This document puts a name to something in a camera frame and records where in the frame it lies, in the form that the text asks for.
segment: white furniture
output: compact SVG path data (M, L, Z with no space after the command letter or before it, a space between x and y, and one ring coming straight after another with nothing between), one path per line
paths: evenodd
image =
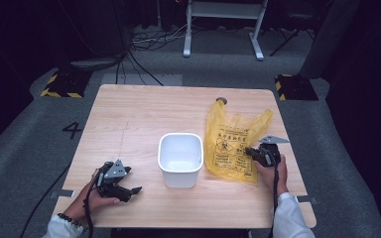
M255 51L256 59L263 60L261 48L258 43L259 29L265 15L268 0L262 0L261 4L198 2L189 0L188 5L188 28L185 38L184 57L191 56L191 18L192 17L214 17L214 18L238 18L257 19L255 32L250 33L250 41Z

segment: cable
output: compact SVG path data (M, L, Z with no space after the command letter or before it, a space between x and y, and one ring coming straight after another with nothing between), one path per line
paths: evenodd
M274 156L270 155L271 160L274 162L274 192L273 192L273 200L274 200L274 217L275 217L275 211L277 210L278 207L278 192L277 192L277 187L278 187L278 181L280 180L280 176L278 173L278 164L276 163ZM272 221L272 226L271 226L271 231L268 235L268 238L271 238L274 236L273 234L274 231L274 219Z
M119 66L120 66L120 62L117 64L117 67L116 67L116 83L117 84L117 77L118 77L118 73L119 73Z
M147 85L147 83L144 81L144 79L142 79L141 73L140 73L139 70L135 67L135 64L134 64L129 58L127 58L127 59L131 62L131 64L132 64L132 66L134 67L134 69L138 72L138 75L139 75L139 78L141 78L141 81L142 81L145 85Z
M122 64L122 71L123 71L123 84L126 84L126 73L125 73L125 67L123 66L123 62L121 62Z
M26 224L24 225L24 228L23 228L23 231L21 232L21 235L20 235L20 238L22 238L24 236L24 233L26 232L27 230L27 227L29 226L29 223L31 221L31 219L33 218L33 215L34 213L36 212L37 208L39 207L39 205L42 203L42 201L45 199L46 195L49 193L49 191L55 186L55 184L61 179L61 177L64 175L64 173L66 173L66 171L69 169L70 167L70 163L69 165L67 165L67 167L61 172L61 174L57 177L57 179L54 181L54 183L52 183L52 185L46 190L46 192L43 194L42 198L40 198L39 202L36 204L36 206L34 207L33 211L30 213L30 216L29 218L27 219L27 222Z
M113 8L114 8L114 13L115 13L115 16L116 16L116 26L117 26L117 30L119 31L119 35L120 35L120 39L121 39L121 42L122 42L122 46L123 46L123 49L126 49L126 47L125 47L125 45L124 45L124 39L123 39L123 36L122 36L122 30L121 30L121 28L120 28L120 26L119 26L119 17L117 16L117 11L116 11L116 2L115 2L115 0L112 0L112 3L113 3ZM141 73L138 71L138 69L136 69L136 67L135 67L135 65L134 65L134 63L133 62L131 62L132 63L132 66L135 68L135 70L138 72L138 74L139 74L139 77L141 78L141 81L145 84L145 85L147 85L147 83L145 83L145 81L142 79L142 77L141 77ZM117 84L117 78L118 78L118 69L119 69L119 64L118 64L118 67L117 67L117 69L116 69L116 84ZM125 79L124 79L124 82L126 82L126 74L125 74L125 68L123 67L123 63L122 63L122 70L123 70L123 74L125 75Z
M146 69L144 69L144 68L137 62L137 60L134 58L134 55L132 55L132 53L131 53L130 50L128 50L128 52L129 52L129 54L131 55L131 57L132 57L132 59L134 60L134 62L135 62L138 66L140 66L145 72L147 72L151 77L153 77L154 80L156 80L160 85L164 86L164 84L163 84L161 81L159 81L159 79L157 79L155 76L153 76L150 72L148 72Z
M155 50L158 50L158 49L166 46L168 43L172 43L179 38L183 38L185 35L184 35L184 31L182 31L182 29L186 25L187 24L184 24L183 26L181 26L180 28L178 28L177 30L175 30L173 32L170 32L170 33L165 32L165 34L163 36L160 36L160 37L158 35L161 33L161 31L157 31L156 34L154 34L154 36L152 36L152 37L148 37L148 33L153 33L153 32L137 33L132 38L133 49L136 51L155 51ZM143 43L148 43L148 46L147 47L138 46L138 44L143 44ZM152 46L154 46L155 44L162 44L162 45L152 49Z
M90 214L90 210L89 210L88 200L89 200L89 195L95 189L94 185L95 185L95 182L97 181L98 175L100 175L100 174L101 174L101 168L98 169L97 175L93 178L92 182L90 183L88 192L87 192L85 200L84 200L85 218L86 218L86 223L88 224L88 238L91 238L92 234L94 232L94 226L92 225L92 219L91 219L91 214Z

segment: white plastic container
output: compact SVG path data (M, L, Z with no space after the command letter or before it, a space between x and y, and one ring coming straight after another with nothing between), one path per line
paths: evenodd
M160 140L158 161L167 187L193 187L203 165L202 139L192 133L166 134Z

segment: wooden table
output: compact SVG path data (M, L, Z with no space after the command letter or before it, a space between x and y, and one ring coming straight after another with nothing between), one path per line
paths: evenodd
M193 188L164 185L157 163L163 135L191 132L204 137L206 114L219 96L227 114L253 117L274 112L267 134L288 139L274 94L261 89L102 85L91 109L63 189L79 194L104 162L121 159L131 173L119 184L142 186L127 203L93 213L96 227L269 228L272 195L265 184L217 178L202 167ZM291 144L279 144L287 157L288 188L307 195ZM55 213L73 201L60 197ZM309 227L316 218L309 202L300 203Z

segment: person's left hand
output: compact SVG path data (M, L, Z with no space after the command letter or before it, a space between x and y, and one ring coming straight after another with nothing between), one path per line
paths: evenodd
M97 210L100 207L109 206L113 204L117 204L120 202L119 198L117 197L101 197L98 193L95 184L92 184L94 181L94 177L96 176L98 170L94 172L94 174L91 176L91 181L81 190L78 197L73 201L73 203L66 209L66 211L63 213L64 215L72 218L73 220L80 221L83 220L85 217L85 210L83 208L83 201L86 198L86 195L88 193L88 190L90 186L93 186L93 190L89 194L88 198L88 204L89 204L89 210L92 213L93 211Z
M271 192L274 192L274 167L263 167L257 161L254 161L253 163L258 173L262 176L262 180L268 186L268 189ZM287 164L286 157L284 155L281 155L281 162L278 164L277 169L280 177L277 184L277 193L280 196L282 193L289 191L287 188Z

